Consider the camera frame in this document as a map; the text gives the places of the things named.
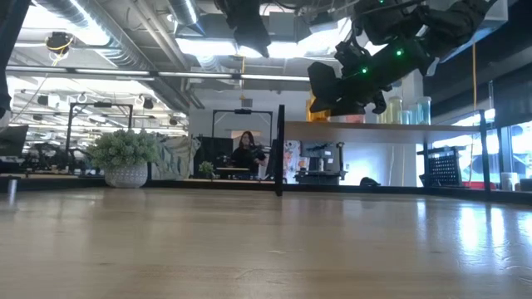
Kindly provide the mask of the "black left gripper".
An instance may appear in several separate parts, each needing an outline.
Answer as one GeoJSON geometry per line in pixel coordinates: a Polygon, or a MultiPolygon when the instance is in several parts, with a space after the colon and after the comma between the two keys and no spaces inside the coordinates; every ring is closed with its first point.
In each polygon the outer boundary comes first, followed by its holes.
{"type": "Polygon", "coordinates": [[[271,39],[259,16],[260,7],[265,3],[271,3],[271,0],[215,0],[215,6],[228,19],[246,16],[235,23],[234,39],[237,44],[255,50],[262,57],[269,57],[271,39]]]}

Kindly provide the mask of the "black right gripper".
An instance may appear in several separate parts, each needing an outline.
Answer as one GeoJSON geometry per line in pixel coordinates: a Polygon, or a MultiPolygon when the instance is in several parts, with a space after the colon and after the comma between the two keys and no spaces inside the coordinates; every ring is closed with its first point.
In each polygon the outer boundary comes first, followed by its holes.
{"type": "Polygon", "coordinates": [[[426,74],[435,57],[425,49],[422,39],[399,38],[375,54],[351,42],[336,45],[335,58],[342,65],[342,75],[334,84],[333,100],[337,105],[330,116],[365,115],[365,105],[374,104],[372,113],[387,109],[383,91],[412,71],[426,74]]]}

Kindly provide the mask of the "large orange medicine bottle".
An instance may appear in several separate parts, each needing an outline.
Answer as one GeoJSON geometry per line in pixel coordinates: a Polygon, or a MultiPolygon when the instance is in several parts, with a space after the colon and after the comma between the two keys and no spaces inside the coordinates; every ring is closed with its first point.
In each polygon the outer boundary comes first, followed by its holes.
{"type": "Polygon", "coordinates": [[[310,92],[310,98],[306,101],[306,121],[307,122],[329,122],[330,111],[324,110],[320,112],[313,113],[310,111],[310,108],[314,101],[316,100],[315,95],[310,92]]]}

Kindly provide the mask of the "grey ceiling junction box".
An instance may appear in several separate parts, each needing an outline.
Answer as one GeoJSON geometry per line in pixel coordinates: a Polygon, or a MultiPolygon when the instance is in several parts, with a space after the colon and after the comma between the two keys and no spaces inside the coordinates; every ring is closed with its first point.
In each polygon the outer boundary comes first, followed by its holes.
{"type": "Polygon", "coordinates": [[[271,12],[268,15],[268,33],[278,40],[293,40],[294,15],[286,12],[271,12]]]}

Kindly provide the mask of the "black desktop machine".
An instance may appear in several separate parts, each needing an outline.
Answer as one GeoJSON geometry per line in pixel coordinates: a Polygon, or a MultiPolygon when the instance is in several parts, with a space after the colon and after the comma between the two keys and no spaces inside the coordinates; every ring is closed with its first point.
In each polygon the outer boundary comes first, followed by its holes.
{"type": "Polygon", "coordinates": [[[300,157],[308,160],[294,178],[298,184],[339,185],[345,179],[343,142],[303,142],[300,157]]]}

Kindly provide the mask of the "long white light tube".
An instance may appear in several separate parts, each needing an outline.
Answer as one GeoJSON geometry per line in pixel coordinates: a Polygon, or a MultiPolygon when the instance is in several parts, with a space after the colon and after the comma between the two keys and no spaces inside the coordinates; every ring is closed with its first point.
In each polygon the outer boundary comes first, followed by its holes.
{"type": "Polygon", "coordinates": [[[309,82],[309,78],[306,76],[278,76],[278,75],[193,72],[193,71],[133,71],[133,70],[118,70],[118,69],[91,69],[91,68],[74,68],[74,67],[16,66],[16,65],[8,65],[6,67],[6,71],[44,73],[44,74],[87,75],[87,76],[128,76],[128,77],[134,77],[134,78],[175,77],[175,78],[187,78],[187,79],[309,82]]]}

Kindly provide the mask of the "person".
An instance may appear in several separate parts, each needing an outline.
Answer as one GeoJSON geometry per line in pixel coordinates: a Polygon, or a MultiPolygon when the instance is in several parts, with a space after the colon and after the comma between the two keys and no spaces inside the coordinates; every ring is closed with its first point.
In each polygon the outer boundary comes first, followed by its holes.
{"type": "Polygon", "coordinates": [[[259,174],[259,167],[265,166],[266,154],[254,142],[253,134],[246,130],[239,139],[239,146],[230,155],[230,165],[235,168],[248,169],[253,176],[259,174]]]}

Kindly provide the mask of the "pale draped cloth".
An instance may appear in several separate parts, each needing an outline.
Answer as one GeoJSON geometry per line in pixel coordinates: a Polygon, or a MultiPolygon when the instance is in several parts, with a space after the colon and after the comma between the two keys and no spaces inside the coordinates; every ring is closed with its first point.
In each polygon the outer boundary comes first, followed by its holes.
{"type": "Polygon", "coordinates": [[[200,141],[189,136],[158,135],[156,139],[159,158],[151,165],[151,178],[175,181],[189,178],[200,141]]]}

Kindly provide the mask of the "white cylinder container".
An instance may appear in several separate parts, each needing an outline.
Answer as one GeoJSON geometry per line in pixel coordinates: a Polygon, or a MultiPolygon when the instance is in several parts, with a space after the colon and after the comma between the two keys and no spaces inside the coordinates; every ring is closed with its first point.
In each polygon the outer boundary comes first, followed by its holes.
{"type": "Polygon", "coordinates": [[[504,191],[515,191],[515,187],[519,181],[520,178],[517,173],[503,172],[500,175],[500,186],[504,191]]]}

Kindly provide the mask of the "green plant in white pot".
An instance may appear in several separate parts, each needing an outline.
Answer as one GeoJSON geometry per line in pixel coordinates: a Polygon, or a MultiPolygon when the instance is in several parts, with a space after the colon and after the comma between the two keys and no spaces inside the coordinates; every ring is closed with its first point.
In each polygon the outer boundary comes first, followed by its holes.
{"type": "Polygon", "coordinates": [[[145,130],[117,130],[102,134],[87,152],[109,186],[137,189],[148,180],[148,164],[159,159],[157,145],[156,136],[145,130]]]}

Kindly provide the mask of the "black yellow ceiling reel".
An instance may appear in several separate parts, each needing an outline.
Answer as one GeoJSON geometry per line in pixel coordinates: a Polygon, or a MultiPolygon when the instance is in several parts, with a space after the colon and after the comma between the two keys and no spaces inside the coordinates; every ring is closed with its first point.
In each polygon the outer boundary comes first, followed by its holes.
{"type": "Polygon", "coordinates": [[[75,37],[66,32],[52,32],[45,40],[45,46],[57,55],[66,55],[70,50],[70,45],[74,42],[75,37]]]}

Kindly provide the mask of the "dark monitor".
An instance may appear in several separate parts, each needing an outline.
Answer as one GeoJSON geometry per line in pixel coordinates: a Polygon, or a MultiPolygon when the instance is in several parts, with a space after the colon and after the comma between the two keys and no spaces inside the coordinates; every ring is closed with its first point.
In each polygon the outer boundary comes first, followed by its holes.
{"type": "Polygon", "coordinates": [[[26,142],[28,125],[0,128],[0,157],[19,157],[26,142]]]}

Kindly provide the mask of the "silver ceiling air duct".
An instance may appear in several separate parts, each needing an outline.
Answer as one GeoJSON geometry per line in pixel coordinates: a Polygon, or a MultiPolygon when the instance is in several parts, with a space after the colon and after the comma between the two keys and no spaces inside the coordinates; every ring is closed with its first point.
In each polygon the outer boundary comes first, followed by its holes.
{"type": "Polygon", "coordinates": [[[195,0],[168,0],[169,9],[175,19],[175,36],[188,28],[201,36],[205,35],[200,21],[200,9],[195,0]]]}

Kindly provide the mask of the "black metal gantry frame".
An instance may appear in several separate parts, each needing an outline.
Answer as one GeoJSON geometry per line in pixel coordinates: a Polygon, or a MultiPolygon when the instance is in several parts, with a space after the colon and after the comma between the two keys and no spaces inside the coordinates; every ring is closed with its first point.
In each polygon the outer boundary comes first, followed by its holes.
{"type": "Polygon", "coordinates": [[[245,108],[238,108],[234,110],[213,110],[212,111],[212,123],[211,123],[211,137],[215,137],[215,126],[216,121],[221,120],[222,118],[216,119],[218,113],[232,113],[236,115],[252,115],[252,114],[265,114],[269,116],[269,143],[272,144],[273,141],[273,112],[265,110],[250,110],[245,108]]]}
{"type": "Polygon", "coordinates": [[[65,160],[68,163],[69,167],[71,168],[71,163],[75,160],[71,158],[71,151],[70,151],[70,143],[71,143],[71,130],[72,130],[72,122],[75,117],[77,117],[77,113],[74,113],[74,110],[77,106],[81,106],[83,109],[85,109],[88,106],[93,106],[96,108],[111,108],[111,107],[126,107],[129,109],[128,117],[128,126],[127,128],[129,130],[133,127],[133,105],[132,104],[114,104],[108,101],[97,101],[93,103],[80,103],[80,102],[74,102],[70,104],[70,109],[68,113],[68,122],[66,126],[66,145],[65,145],[65,160]]]}

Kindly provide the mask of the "black aluminium frame rail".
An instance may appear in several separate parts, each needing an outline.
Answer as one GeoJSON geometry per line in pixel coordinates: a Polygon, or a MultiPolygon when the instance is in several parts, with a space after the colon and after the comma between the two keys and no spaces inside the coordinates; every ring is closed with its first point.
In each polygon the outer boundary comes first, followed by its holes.
{"type": "Polygon", "coordinates": [[[512,203],[532,206],[532,193],[479,189],[438,189],[441,196],[456,199],[476,200],[492,203],[512,203]]]}
{"type": "MultiPolygon", "coordinates": [[[[45,179],[28,179],[16,176],[0,177],[0,193],[6,193],[10,179],[17,181],[17,189],[20,191],[45,191],[60,189],[82,189],[107,187],[104,179],[65,179],[62,176],[45,179]]],[[[143,188],[159,189],[223,189],[223,190],[250,190],[250,191],[273,191],[276,194],[283,192],[329,192],[329,193],[353,193],[353,194],[422,194],[444,195],[450,189],[445,188],[417,188],[417,187],[360,187],[346,185],[310,185],[310,184],[281,184],[276,185],[272,181],[171,181],[171,180],[148,180],[143,188]]]]}

